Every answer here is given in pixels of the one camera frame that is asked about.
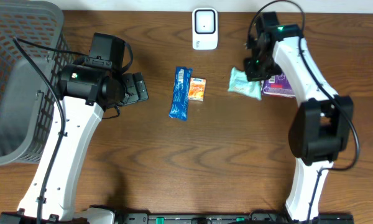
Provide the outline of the purple snack packet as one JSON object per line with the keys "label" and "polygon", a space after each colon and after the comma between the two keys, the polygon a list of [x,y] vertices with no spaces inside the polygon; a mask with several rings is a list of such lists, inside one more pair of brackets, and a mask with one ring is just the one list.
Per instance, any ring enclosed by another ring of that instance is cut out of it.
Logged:
{"label": "purple snack packet", "polygon": [[284,73],[274,75],[268,80],[261,81],[261,92],[269,96],[294,98],[295,94]]}

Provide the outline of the teal wet wipes packet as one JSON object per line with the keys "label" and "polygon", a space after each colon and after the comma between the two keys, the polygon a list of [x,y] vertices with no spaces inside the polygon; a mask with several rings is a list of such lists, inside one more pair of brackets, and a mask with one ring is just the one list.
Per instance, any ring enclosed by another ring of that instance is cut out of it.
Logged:
{"label": "teal wet wipes packet", "polygon": [[260,81],[248,81],[245,72],[236,67],[231,69],[228,92],[242,94],[257,100],[262,99]]}

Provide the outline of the blue biscuit packet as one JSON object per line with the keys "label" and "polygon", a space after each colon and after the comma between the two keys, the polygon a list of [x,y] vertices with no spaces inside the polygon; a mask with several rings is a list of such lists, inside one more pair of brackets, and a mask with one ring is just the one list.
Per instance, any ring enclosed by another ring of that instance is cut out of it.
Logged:
{"label": "blue biscuit packet", "polygon": [[188,92],[190,87],[190,78],[193,69],[186,67],[177,67],[175,72],[172,105],[169,116],[171,118],[187,120],[188,113]]}

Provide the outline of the orange tissue packet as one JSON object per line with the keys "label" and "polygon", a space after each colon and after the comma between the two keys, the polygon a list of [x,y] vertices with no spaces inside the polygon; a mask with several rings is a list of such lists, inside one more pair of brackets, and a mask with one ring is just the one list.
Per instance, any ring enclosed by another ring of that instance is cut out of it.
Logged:
{"label": "orange tissue packet", "polygon": [[191,78],[188,92],[188,99],[195,101],[204,101],[206,88],[206,79]]}

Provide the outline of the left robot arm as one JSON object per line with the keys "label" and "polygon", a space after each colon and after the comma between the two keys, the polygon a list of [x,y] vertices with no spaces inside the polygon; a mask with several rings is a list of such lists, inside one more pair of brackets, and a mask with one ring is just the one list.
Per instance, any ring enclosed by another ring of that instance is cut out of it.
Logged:
{"label": "left robot arm", "polygon": [[55,100],[53,120],[33,181],[15,212],[0,223],[121,223],[104,205],[75,212],[75,195],[87,148],[104,112],[148,99],[140,72],[129,73],[124,52],[131,46],[115,35],[95,33],[89,54],[64,66],[47,87]]}

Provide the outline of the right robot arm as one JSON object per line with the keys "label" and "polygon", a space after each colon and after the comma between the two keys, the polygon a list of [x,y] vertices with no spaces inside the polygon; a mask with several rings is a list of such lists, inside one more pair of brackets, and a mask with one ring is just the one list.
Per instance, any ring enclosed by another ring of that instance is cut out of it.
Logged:
{"label": "right robot arm", "polygon": [[349,136],[357,132],[352,124],[354,105],[322,76],[308,50],[303,27],[282,25],[275,12],[254,16],[247,35],[252,55],[244,60],[250,82],[285,75],[298,103],[288,132],[288,143],[296,160],[293,184],[285,202],[285,220],[317,223],[318,204],[328,172],[346,149]]}

